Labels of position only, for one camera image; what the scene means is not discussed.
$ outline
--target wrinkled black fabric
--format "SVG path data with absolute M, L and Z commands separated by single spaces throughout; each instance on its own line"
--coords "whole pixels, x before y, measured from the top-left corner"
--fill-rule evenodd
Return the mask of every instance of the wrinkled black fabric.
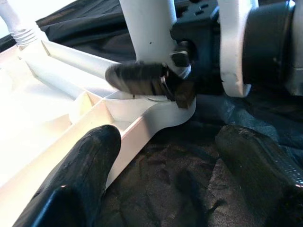
M 175 3 L 180 15 L 189 2 Z M 135 60 L 118 0 L 78 0 L 38 24 L 56 43 L 118 62 Z M 0 39 L 0 51 L 13 44 L 9 36 Z M 199 95 L 194 117 L 157 133 L 109 187 L 95 226 L 263 226 L 214 139 L 226 124 L 245 126 L 269 136 L 303 167 L 302 101 L 263 87 L 245 99 Z

